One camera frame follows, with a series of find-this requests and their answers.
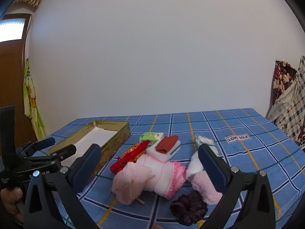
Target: metal screw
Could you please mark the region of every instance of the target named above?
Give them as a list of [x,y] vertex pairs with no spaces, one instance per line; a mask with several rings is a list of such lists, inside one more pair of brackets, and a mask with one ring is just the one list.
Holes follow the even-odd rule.
[[237,172],[239,171],[239,168],[236,167],[236,166],[232,166],[232,167],[231,167],[231,171],[232,171],[233,173],[237,173]]
[[68,168],[68,167],[66,167],[66,166],[64,166],[64,167],[60,168],[60,172],[62,172],[63,174],[67,173],[67,172],[68,172],[68,170],[69,170],[69,168]]
[[267,175],[267,173],[266,173],[266,171],[264,171],[264,170],[260,170],[260,175],[261,175],[262,177],[264,177],[265,175]]
[[36,170],[36,171],[33,172],[33,176],[34,176],[34,177],[39,176],[39,174],[40,174],[39,170]]

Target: human hand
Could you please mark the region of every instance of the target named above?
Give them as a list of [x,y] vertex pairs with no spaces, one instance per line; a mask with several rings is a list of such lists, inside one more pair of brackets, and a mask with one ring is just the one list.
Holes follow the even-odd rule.
[[5,188],[1,190],[1,200],[8,214],[16,221],[23,223],[23,214],[20,213],[16,202],[22,197],[19,187]]

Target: green box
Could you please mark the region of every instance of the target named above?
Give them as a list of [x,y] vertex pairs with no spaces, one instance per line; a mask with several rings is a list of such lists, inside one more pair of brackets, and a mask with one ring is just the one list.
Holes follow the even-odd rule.
[[145,132],[139,137],[139,142],[142,143],[146,140],[150,140],[149,146],[156,143],[158,140],[164,138],[164,134],[162,132]]

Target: pink lace trim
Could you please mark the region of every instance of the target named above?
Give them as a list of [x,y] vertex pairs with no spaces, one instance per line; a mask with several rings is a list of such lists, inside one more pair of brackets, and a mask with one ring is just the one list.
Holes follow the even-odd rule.
[[174,194],[178,191],[178,189],[182,187],[182,185],[186,181],[186,167],[181,165],[181,163],[178,161],[167,163],[173,163],[173,180],[171,182],[169,191],[164,195],[164,197],[169,200],[174,196]]

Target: bed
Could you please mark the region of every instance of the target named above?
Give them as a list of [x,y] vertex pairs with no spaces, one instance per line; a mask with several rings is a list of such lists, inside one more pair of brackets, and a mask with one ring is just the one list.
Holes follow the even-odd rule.
[[[84,191],[77,194],[82,205],[100,228],[149,229],[154,224],[164,229],[185,228],[176,222],[169,206],[180,195],[188,194],[192,190],[192,186],[188,182],[171,200],[166,200],[153,192],[143,192],[140,198],[145,202],[144,205],[137,201],[129,206],[120,204],[111,192],[114,174],[110,172],[110,166],[127,148],[138,143],[139,136],[146,131],[178,135],[181,149],[171,160],[178,160],[186,166],[194,151],[197,150],[194,135],[199,134],[214,140],[220,156],[230,166],[238,166],[242,171],[251,173],[264,169],[268,174],[274,197],[276,228],[282,228],[286,223],[305,191],[305,153],[286,134],[251,108],[82,118],[72,121],[50,136],[54,137],[58,143],[92,120],[128,121],[132,132],[126,143],[86,186]],[[250,139],[233,143],[229,143],[228,138],[226,139],[228,136],[245,134]],[[44,155],[49,149],[44,149],[37,155]],[[245,195],[245,192],[240,194],[225,228],[234,223]],[[59,197],[55,195],[55,199],[65,223],[73,228]],[[215,205],[208,206],[205,219],[214,207]],[[202,223],[204,221],[200,221],[190,228],[199,228]]]

